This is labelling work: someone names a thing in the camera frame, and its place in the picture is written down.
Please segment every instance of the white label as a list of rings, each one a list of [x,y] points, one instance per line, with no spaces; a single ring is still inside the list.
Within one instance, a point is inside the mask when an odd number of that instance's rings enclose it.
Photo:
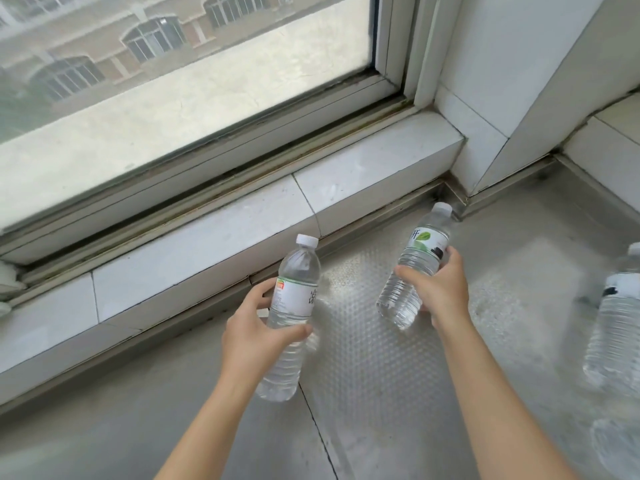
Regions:
[[[618,273],[607,278],[603,296],[640,299],[640,274]]]
[[[406,247],[429,253],[441,260],[448,243],[449,239],[443,233],[429,227],[416,227]]]
[[[310,317],[317,287],[278,278],[271,306],[281,313]]]

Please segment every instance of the forearm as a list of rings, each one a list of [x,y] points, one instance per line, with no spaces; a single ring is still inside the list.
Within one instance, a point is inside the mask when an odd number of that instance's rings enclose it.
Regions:
[[[253,389],[220,377],[190,427],[156,475],[156,480],[220,478]]]
[[[483,480],[577,480],[468,317],[440,333]]]

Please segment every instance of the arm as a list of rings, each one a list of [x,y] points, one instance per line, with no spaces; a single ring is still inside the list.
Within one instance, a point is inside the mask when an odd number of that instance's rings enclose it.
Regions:
[[[577,480],[471,322],[462,257],[447,250],[449,263],[434,276],[405,266],[396,274],[415,286],[434,317],[481,478]]]
[[[211,480],[224,471],[240,419],[255,388],[284,348],[311,333],[311,325],[271,329],[256,311],[275,278],[254,286],[222,336],[222,368],[212,395],[176,445],[156,480]]]

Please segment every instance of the bottle cap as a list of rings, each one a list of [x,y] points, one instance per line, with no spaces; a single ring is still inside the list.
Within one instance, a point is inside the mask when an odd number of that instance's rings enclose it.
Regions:
[[[450,216],[453,211],[453,208],[446,202],[436,202],[433,205],[433,209],[436,212],[439,212],[441,214],[446,214],[448,216]]]
[[[640,254],[640,242],[634,242],[629,246],[629,251],[627,254]]]
[[[313,237],[311,235],[298,234],[298,237],[296,238],[296,243],[302,244],[303,246],[306,246],[311,249],[316,249],[318,245],[318,238]]]

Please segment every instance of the building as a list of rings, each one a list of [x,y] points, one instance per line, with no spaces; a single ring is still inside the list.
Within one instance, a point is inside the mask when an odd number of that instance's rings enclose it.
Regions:
[[[0,0],[0,67],[53,120],[331,1]]]

